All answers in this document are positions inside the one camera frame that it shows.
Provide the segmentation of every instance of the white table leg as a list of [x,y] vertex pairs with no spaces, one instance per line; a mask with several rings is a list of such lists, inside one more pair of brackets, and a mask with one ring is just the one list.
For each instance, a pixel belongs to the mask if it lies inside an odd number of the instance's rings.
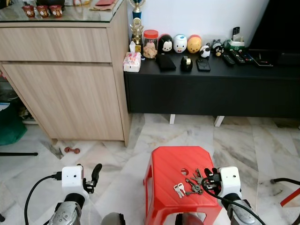
[[170,124],[174,124],[175,122],[175,114],[171,114],[170,116]]
[[216,121],[215,121],[215,127],[219,127],[223,121],[225,116],[217,116]]

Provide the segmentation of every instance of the green bag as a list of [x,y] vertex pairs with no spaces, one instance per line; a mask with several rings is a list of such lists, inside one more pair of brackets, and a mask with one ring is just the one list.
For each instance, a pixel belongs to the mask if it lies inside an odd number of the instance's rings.
[[0,145],[17,142],[27,131],[12,104],[0,111]]

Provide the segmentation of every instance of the red object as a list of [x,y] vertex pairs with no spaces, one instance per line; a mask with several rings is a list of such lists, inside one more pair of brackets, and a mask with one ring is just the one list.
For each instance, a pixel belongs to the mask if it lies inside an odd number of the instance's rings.
[[197,37],[197,38],[200,38],[200,39],[201,39],[201,37],[200,37],[199,35],[197,35],[197,34],[193,34],[193,35],[191,35],[191,36],[188,38],[188,41],[189,41],[189,39],[191,39],[191,38],[195,38],[195,37]]
[[289,201],[291,201],[293,198],[297,197],[298,195],[300,195],[300,188],[294,191],[293,193],[291,193],[284,200],[282,200],[280,205],[283,207],[285,204],[287,204]]
[[41,17],[46,18],[48,14],[48,6],[37,6],[38,13]]
[[49,6],[49,8],[55,17],[62,17],[62,10],[60,5]]
[[96,6],[110,6],[113,4],[114,0],[100,0],[96,3]]
[[24,11],[24,13],[28,16],[28,17],[34,17],[36,14],[34,13],[34,7],[33,6],[22,6],[22,9]]
[[[166,217],[172,213],[204,212],[205,225],[212,225],[221,207],[216,198],[207,193],[203,195],[191,194],[179,198],[173,186],[183,183],[185,191],[192,191],[185,178],[190,178],[199,168],[202,176],[204,169],[212,170],[213,163],[210,154],[201,147],[159,147],[155,149],[148,164],[144,178],[146,190],[146,225],[163,224]],[[181,171],[188,171],[185,176]],[[152,198],[148,210],[147,181],[152,178]]]
[[66,152],[66,153],[68,153],[68,152],[70,152],[70,151],[74,152],[75,154],[79,154],[79,153],[80,153],[80,149],[71,149],[71,148],[69,148],[69,147],[66,147],[66,148],[65,148],[65,152]]
[[144,31],[144,38],[156,39],[156,38],[158,38],[158,31],[157,30],[145,30]]

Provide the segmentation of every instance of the cabinet drawer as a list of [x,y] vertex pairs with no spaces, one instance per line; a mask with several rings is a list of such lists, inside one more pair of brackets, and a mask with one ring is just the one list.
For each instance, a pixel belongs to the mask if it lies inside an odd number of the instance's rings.
[[106,28],[0,28],[0,60],[111,62]]
[[51,138],[124,140],[111,66],[3,67]]

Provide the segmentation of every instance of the remote control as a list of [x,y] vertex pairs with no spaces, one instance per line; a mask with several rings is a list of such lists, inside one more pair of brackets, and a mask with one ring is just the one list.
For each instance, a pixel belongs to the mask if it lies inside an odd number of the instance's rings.
[[222,58],[228,66],[230,67],[234,66],[235,62],[227,53],[224,53]]
[[196,64],[199,71],[210,71],[210,65],[207,59],[196,59]]
[[245,60],[246,63],[253,63],[253,58],[248,52],[239,52],[239,54]]
[[233,38],[234,35],[239,34],[239,33],[240,33],[240,27],[235,27],[235,28],[233,28],[233,31],[232,31],[232,38]]
[[272,67],[273,64],[266,60],[260,60],[260,59],[253,59],[253,61],[257,64],[259,67]]
[[236,51],[229,51],[231,56],[233,57],[233,60],[236,61],[240,65],[246,64],[244,59],[236,52]]

